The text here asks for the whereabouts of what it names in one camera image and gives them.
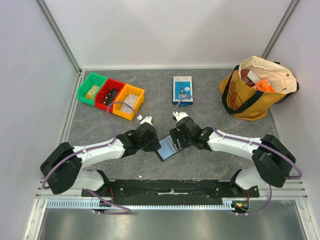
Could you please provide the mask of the black card holder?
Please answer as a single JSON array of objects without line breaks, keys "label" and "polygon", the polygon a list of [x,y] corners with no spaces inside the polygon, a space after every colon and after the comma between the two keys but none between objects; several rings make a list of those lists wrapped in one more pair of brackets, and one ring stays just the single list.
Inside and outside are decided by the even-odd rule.
[{"label": "black card holder", "polygon": [[180,152],[183,148],[177,140],[177,146],[175,145],[172,137],[167,135],[166,137],[159,140],[160,148],[155,151],[155,154],[161,162],[166,161],[176,153]]}]

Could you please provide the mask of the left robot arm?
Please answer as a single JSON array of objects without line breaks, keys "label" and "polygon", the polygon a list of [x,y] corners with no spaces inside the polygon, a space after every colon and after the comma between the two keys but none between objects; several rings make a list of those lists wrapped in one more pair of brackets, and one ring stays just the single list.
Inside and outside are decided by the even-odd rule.
[{"label": "left robot arm", "polygon": [[157,131],[148,122],[115,138],[88,146],[71,146],[63,142],[40,165],[44,176],[42,187],[59,195],[71,188],[93,190],[98,196],[106,196],[110,184],[101,171],[84,170],[91,165],[135,155],[138,151],[154,152],[160,148]]}]

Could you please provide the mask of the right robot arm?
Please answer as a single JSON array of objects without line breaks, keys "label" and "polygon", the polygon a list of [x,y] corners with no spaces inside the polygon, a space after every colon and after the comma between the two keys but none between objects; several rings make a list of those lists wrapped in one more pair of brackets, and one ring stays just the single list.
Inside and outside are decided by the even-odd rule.
[{"label": "right robot arm", "polygon": [[252,167],[240,169],[233,175],[229,191],[235,197],[261,183],[282,188],[296,163],[296,158],[274,135],[250,138],[227,134],[213,127],[200,128],[184,112],[173,119],[176,125],[170,130],[170,136],[177,149],[194,146],[199,150],[224,152],[253,162]]}]

